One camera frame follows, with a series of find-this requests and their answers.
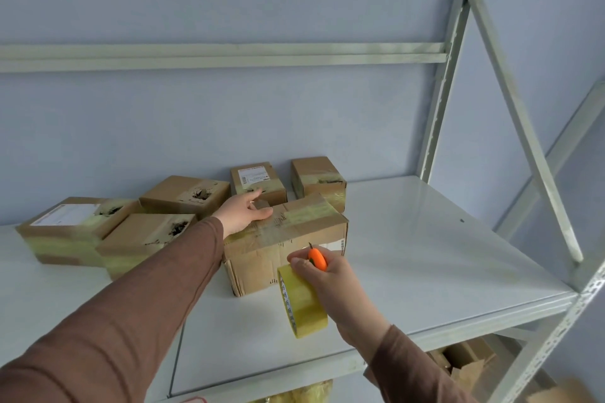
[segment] brown long-sleeve shirt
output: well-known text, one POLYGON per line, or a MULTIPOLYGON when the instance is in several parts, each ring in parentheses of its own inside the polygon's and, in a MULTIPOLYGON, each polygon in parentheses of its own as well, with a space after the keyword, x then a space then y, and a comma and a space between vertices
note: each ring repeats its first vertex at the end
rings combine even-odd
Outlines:
MULTIPOLYGON (((4 365, 0 401, 142 402, 222 254, 221 222, 196 224, 4 365)), ((371 369, 387 402, 474 401, 395 327, 371 369)))

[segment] gray wall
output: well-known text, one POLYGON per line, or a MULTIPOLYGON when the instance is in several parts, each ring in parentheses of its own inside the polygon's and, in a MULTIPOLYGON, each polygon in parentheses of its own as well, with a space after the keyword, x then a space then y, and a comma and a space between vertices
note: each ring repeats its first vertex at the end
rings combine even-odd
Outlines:
MULTIPOLYGON (((542 146, 548 149, 605 73, 605 0, 487 0, 487 4, 542 146)), ((556 179, 585 252, 594 249, 605 225, 603 140, 605 116, 601 115, 556 179)), ((495 226, 528 176, 502 94, 471 21, 431 184, 495 226)), ((557 262, 569 257, 543 208, 534 212, 514 243, 566 280, 567 266, 557 262)), ((601 401, 605 400, 604 307, 602 293, 545 367, 555 378, 580 377, 601 401)))
MULTIPOLYGON (((0 43, 442 41, 450 0, 0 0, 0 43)), ((0 77, 0 224, 66 196, 137 196, 328 155, 349 180, 414 172, 433 65, 0 77)))

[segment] white metal frame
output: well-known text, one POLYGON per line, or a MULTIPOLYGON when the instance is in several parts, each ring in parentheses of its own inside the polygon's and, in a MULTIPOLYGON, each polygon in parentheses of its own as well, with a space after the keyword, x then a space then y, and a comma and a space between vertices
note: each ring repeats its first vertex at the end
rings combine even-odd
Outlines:
MULTIPOLYGON (((553 302, 552 306, 528 306, 523 315, 517 314, 514 319, 504 313, 495 320, 469 320, 447 326, 447 331, 420 332, 412 335, 412 339, 425 350, 443 346, 444 338, 454 343, 490 332, 525 341, 523 350, 489 399, 489 403, 510 403, 605 283, 605 231, 599 251, 583 261, 552 174, 561 168, 605 107, 605 82, 588 95, 548 158, 545 157, 483 0, 453 1, 443 43, 5 45, 0 46, 0 73, 436 63, 435 87, 417 170, 417 175, 428 183, 471 11, 533 174, 497 231, 510 238, 537 201, 538 194, 534 188, 537 187, 556 217, 573 261, 578 264, 571 285, 579 295, 573 300, 553 302), (541 324, 535 332, 515 328, 540 319, 541 324)), ((262 398, 289 390, 293 383, 300 384, 301 380, 311 384, 326 376, 337 377, 361 370, 364 366, 359 354, 351 350, 221 384, 202 392, 176 396, 169 401, 179 402, 197 395, 212 396, 213 402, 262 398)))

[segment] person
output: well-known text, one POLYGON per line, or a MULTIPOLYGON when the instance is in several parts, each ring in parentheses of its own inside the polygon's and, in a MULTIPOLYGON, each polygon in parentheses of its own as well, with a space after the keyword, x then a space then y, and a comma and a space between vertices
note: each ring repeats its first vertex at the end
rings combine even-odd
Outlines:
MULTIPOLYGON (((253 206, 260 193, 228 199, 4 365, 0 401, 142 402, 176 333, 218 270, 223 240, 272 214, 271 208, 253 206)), ((370 364, 385 401, 474 402, 378 312, 344 257, 321 249, 328 263, 322 272, 306 260, 306 252, 288 256, 292 269, 313 285, 343 339, 370 364)))

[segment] yellow tape roll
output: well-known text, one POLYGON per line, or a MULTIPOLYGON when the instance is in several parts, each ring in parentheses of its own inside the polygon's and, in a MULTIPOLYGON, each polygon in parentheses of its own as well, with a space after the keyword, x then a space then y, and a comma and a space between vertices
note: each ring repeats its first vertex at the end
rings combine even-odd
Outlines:
POLYGON ((321 307, 314 288, 298 277, 289 264, 277 269, 285 313, 296 338, 303 338, 328 326, 328 315, 321 307))

